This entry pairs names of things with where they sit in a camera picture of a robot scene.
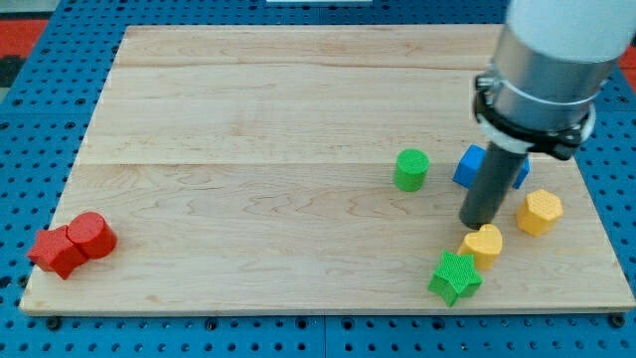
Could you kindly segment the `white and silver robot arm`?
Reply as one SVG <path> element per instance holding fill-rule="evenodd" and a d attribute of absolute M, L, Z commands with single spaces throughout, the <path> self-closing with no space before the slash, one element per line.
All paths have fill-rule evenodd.
<path fill-rule="evenodd" d="M 635 0 L 512 0 L 473 111 L 498 147 L 567 160 L 595 124 L 594 102 L 635 35 Z"/>

